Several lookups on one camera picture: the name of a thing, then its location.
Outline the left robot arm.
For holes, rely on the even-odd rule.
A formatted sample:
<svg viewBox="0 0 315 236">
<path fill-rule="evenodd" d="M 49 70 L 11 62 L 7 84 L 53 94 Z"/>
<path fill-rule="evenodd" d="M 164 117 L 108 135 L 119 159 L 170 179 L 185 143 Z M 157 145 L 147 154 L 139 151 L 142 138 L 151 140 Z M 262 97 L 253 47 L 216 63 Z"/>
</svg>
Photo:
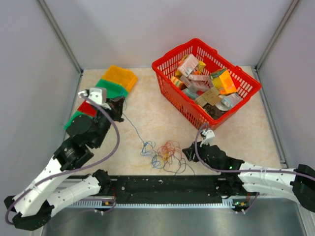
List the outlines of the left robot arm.
<svg viewBox="0 0 315 236">
<path fill-rule="evenodd" d="M 5 221 L 16 229 L 34 231 L 55 216 L 59 211 L 85 197 L 111 191 L 108 173 L 98 170 L 78 184 L 61 191 L 57 187 L 73 173 L 97 166 L 114 155 L 120 144 L 116 122 L 122 122 L 124 96 L 95 99 L 82 96 L 96 110 L 91 118 L 86 114 L 75 117 L 67 127 L 69 137 L 54 152 L 47 166 L 20 194 L 4 200 L 7 208 Z M 116 132 L 116 144 L 112 151 L 101 160 L 86 165 L 93 157 L 92 149 L 100 148 L 110 127 Z"/>
</svg>

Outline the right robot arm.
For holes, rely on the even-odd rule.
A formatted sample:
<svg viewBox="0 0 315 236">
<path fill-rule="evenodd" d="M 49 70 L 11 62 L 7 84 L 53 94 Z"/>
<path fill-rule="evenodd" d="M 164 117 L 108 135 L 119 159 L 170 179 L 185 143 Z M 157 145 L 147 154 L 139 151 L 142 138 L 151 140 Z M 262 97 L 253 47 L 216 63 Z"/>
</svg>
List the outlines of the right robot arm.
<svg viewBox="0 0 315 236">
<path fill-rule="evenodd" d="M 220 173 L 234 195 L 244 191 L 286 198 L 315 211 L 315 170 L 299 164 L 293 169 L 268 168 L 228 156 L 217 145 L 193 143 L 182 149 L 188 161 L 201 162 Z"/>
</svg>

